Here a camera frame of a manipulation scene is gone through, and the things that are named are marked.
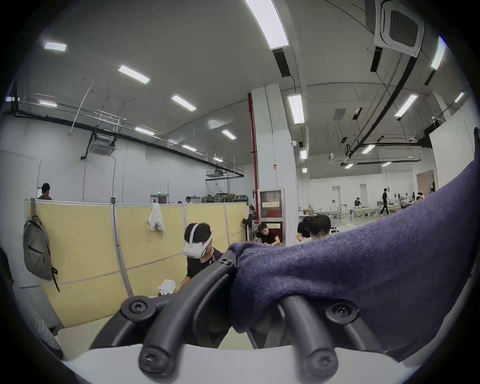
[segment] hair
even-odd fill
[[[192,229],[197,223],[190,223],[187,228],[185,229],[185,235],[183,238],[185,239],[186,242],[190,241],[190,234],[192,233]],[[193,233],[193,242],[194,243],[205,243],[209,238],[210,235],[212,234],[212,231],[210,229],[210,226],[207,223],[200,223],[198,227],[195,229],[195,232]]]
[[[263,231],[265,228],[268,228],[268,227],[267,227],[267,224],[266,224],[266,223],[260,223],[260,224],[258,225],[258,228],[257,228],[257,229],[258,229],[258,231],[260,232],[260,231]]]
[[[328,235],[330,233],[331,222],[327,215],[313,217],[308,222],[308,230],[312,235]]]
[[[45,193],[45,192],[48,192],[48,191],[50,191],[50,184],[44,183],[42,185],[42,193]]]

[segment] white cloth hanging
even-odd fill
[[[163,216],[162,211],[160,211],[160,204],[153,203],[152,212],[148,217],[148,224],[150,224],[150,232],[155,230],[165,231],[165,226],[163,225]]]

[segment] vr headset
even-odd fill
[[[190,241],[188,243],[185,242],[185,246],[183,247],[183,253],[185,254],[185,256],[192,257],[194,259],[200,259],[201,257],[205,256],[205,254],[207,253],[207,248],[212,243],[213,238],[213,232],[210,231],[210,237],[205,242],[205,244],[202,244],[201,242],[194,243],[193,234],[195,233],[197,227],[198,224],[195,224],[193,226],[192,232],[190,233]]]

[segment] white pillar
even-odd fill
[[[297,173],[283,98],[278,84],[252,90],[260,190],[285,190],[285,244],[295,244]]]

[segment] purple cloth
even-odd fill
[[[460,175],[385,220],[293,247],[231,245],[235,330],[296,294],[355,303],[384,350],[423,347],[452,309],[477,249],[479,147],[476,130],[475,160]]]

